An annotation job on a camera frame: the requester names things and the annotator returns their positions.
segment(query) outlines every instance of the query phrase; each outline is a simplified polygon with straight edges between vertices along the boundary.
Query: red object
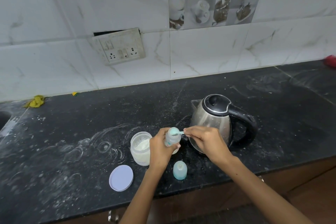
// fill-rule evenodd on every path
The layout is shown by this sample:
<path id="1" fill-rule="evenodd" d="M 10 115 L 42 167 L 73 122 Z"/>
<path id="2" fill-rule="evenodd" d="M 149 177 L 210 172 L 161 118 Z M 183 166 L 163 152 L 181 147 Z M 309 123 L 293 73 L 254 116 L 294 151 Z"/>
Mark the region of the red object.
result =
<path id="1" fill-rule="evenodd" d="M 330 55 L 324 59 L 324 64 L 336 68 L 336 56 Z"/>

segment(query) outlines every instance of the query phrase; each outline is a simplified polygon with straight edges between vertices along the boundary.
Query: black kettle handle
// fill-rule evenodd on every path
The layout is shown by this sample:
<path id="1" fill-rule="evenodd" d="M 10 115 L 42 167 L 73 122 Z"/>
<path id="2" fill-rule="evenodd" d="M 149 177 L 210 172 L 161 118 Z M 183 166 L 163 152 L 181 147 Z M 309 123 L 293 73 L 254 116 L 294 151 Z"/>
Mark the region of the black kettle handle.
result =
<path id="1" fill-rule="evenodd" d="M 257 122 L 255 121 L 254 117 L 245 112 L 244 110 L 240 109 L 239 107 L 230 104 L 228 107 L 229 116 L 231 120 L 231 138 L 229 149 L 230 150 L 237 150 L 244 148 L 245 146 L 249 145 L 257 135 L 258 127 Z M 246 127 L 245 136 L 243 136 L 238 141 L 233 141 L 233 135 L 235 131 L 235 127 L 237 123 L 241 123 Z"/>

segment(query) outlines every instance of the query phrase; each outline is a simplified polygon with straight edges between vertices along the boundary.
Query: electric kettle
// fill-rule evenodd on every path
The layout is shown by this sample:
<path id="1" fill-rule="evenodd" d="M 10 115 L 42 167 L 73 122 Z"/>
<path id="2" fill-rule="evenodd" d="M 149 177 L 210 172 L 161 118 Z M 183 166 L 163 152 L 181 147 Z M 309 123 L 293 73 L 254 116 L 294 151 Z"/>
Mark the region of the electric kettle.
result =
<path id="1" fill-rule="evenodd" d="M 194 112 L 190 126 L 217 128 L 230 150 L 243 148 L 254 140 L 258 131 L 255 119 L 239 107 L 234 106 L 227 97 L 212 94 L 201 100 L 192 100 L 191 104 Z M 246 131 L 242 138 L 233 141 L 237 123 L 242 124 Z M 196 150 L 204 153 L 194 139 L 189 138 L 189 140 Z"/>

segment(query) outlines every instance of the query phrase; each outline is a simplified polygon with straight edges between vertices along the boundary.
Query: cabinet handle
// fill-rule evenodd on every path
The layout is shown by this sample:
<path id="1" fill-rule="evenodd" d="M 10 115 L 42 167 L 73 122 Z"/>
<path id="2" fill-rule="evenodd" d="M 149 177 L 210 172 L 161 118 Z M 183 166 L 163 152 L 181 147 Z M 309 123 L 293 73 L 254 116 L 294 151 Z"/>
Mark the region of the cabinet handle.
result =
<path id="1" fill-rule="evenodd" d="M 114 218 L 111 217 L 111 211 L 108 211 L 108 221 L 118 224 L 119 223 L 119 215 L 116 214 Z"/>

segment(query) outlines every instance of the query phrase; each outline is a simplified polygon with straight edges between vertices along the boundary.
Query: tile backsplash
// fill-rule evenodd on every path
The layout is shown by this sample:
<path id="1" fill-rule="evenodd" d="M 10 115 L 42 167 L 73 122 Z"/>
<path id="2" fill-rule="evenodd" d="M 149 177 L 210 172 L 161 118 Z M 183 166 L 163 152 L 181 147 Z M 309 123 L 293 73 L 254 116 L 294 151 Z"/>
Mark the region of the tile backsplash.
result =
<path id="1" fill-rule="evenodd" d="M 138 27 L 144 59 L 105 66 L 88 39 Z M 2 0 L 0 101 L 316 60 L 336 0 Z"/>

